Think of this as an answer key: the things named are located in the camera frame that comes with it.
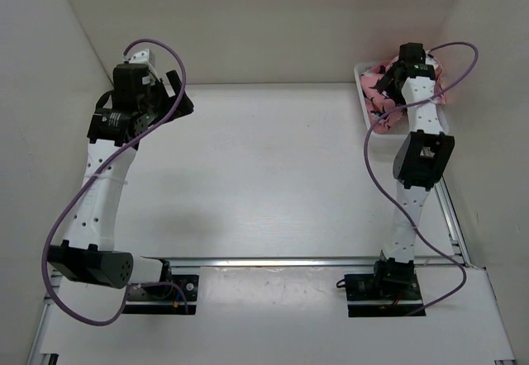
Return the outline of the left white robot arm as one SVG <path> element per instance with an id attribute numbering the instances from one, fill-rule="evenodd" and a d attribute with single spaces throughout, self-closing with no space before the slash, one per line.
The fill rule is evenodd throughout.
<path id="1" fill-rule="evenodd" d="M 72 282 L 121 289 L 145 283 L 155 299 L 173 290 L 164 262 L 114 249 L 117 209 L 126 175 L 139 148 L 135 139 L 161 120 L 193 112 L 176 71 L 166 74 L 174 91 L 148 64 L 124 63 L 113 70 L 111 91 L 98 100 L 88 128 L 88 190 L 74 207 L 62 242 L 50 247 L 47 262 Z"/>

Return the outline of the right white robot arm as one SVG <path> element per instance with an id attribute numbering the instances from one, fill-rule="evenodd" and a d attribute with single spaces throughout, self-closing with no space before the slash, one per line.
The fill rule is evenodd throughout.
<path id="1" fill-rule="evenodd" d="M 398 206 L 389 238 L 371 278 L 374 294 L 383 299 L 404 292 L 413 284 L 418 222 L 430 190 L 437 184 L 455 147 L 440 123 L 434 100 L 436 70 L 421 43 L 399 48 L 398 59 L 375 88 L 389 90 L 407 106 L 409 133 L 393 161 Z"/>

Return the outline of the pink shark print shorts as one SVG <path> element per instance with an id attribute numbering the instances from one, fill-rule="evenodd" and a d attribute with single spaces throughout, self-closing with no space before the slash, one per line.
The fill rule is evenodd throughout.
<path id="1" fill-rule="evenodd" d="M 359 79 L 357 83 L 360 85 L 362 97 L 365 100 L 365 110 L 369 119 L 370 126 L 385 112 L 394 109 L 398 106 L 391 98 L 387 98 L 383 93 L 378 93 L 374 89 L 376 82 L 385 74 L 387 65 L 397 57 L 391 60 L 384 60 L 382 62 L 371 64 L 369 67 L 359 67 L 356 72 Z M 407 119 L 407 112 L 397 111 L 386 117 L 374 128 L 374 133 L 378 135 L 396 134 L 396 126 Z"/>

